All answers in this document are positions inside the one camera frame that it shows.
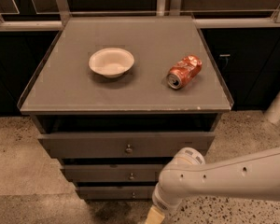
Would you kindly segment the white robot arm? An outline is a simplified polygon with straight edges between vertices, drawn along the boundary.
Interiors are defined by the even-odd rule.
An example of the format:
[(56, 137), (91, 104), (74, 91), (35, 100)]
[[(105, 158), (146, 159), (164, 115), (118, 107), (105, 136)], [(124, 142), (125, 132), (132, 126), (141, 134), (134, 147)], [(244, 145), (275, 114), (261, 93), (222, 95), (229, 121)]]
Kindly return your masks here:
[(280, 147), (209, 164), (197, 150), (180, 149), (160, 172), (145, 224), (161, 224), (195, 195), (280, 202)]

